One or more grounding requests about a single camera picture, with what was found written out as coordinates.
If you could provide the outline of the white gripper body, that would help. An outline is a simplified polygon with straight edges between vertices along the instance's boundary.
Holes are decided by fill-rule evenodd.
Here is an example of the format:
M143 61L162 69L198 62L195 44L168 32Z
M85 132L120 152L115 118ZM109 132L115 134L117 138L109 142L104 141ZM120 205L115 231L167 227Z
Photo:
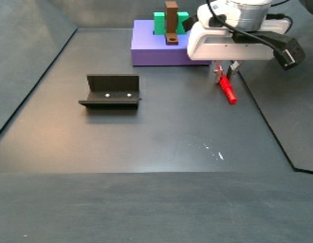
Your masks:
M238 24L244 31L271 31L278 34L285 34L290 26L287 20L231 21L231 23ZM199 20L190 30L187 55L194 61L247 61L274 58L273 50L263 44L251 41L236 44L230 30L226 27L211 28L207 18Z

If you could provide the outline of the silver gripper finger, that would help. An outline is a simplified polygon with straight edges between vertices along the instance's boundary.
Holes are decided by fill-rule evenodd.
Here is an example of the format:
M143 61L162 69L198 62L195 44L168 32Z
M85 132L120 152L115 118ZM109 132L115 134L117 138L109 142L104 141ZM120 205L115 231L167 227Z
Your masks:
M220 61L214 62L214 74L215 74L215 81L216 81L216 83L219 83L222 76L224 74L224 69L223 69Z
M231 65L228 66L228 72L227 72L227 77L231 78L232 75L238 72L238 69L242 65L240 61L234 61Z

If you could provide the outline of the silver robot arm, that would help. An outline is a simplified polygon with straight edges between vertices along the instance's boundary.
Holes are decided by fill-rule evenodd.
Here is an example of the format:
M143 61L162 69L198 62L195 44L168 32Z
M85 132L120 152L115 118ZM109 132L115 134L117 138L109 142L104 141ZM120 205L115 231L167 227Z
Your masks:
M187 56L192 61L277 59L283 68L297 62L291 38L293 21L270 14L273 0L206 0L196 15L183 22L188 31Z

